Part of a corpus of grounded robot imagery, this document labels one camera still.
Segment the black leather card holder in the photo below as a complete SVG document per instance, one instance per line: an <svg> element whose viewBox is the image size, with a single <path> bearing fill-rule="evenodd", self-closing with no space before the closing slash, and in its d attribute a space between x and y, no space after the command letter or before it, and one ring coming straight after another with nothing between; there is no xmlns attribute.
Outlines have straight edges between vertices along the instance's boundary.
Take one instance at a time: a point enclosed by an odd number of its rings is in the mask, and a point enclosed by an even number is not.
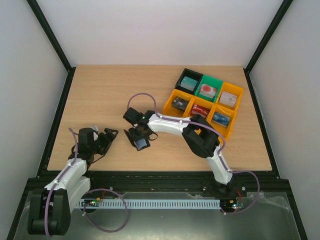
<svg viewBox="0 0 320 240"><path fill-rule="evenodd" d="M149 148L151 146L150 141L154 141L158 138L158 134L152 131L139 131L137 128L129 128L123 130L127 136L130 144L137 150Z"/></svg>

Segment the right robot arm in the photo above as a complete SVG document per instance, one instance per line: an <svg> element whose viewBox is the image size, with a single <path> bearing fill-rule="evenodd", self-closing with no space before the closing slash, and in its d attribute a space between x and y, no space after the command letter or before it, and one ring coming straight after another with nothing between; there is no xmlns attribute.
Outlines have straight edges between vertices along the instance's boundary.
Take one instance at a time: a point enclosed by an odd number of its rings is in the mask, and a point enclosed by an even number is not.
<svg viewBox="0 0 320 240"><path fill-rule="evenodd" d="M132 125L124 132L138 151L151 146L151 135L168 133L181 136L193 154L207 161L213 172L217 191L224 196L235 191L232 170L222 154L226 140L201 115L173 117L152 110L142 113L129 107L123 118Z"/></svg>

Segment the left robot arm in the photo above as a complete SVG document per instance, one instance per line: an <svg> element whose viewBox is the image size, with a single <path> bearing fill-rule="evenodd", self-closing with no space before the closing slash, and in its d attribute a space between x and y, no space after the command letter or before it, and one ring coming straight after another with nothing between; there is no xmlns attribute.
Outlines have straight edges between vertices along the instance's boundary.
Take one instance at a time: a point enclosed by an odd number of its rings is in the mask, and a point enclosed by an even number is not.
<svg viewBox="0 0 320 240"><path fill-rule="evenodd" d="M91 187L85 173L96 155L106 155L118 133L110 128L100 132L95 126L72 133L74 146L64 168L44 188L31 193L27 223L30 235L51 237L67 233L74 208Z"/></svg>

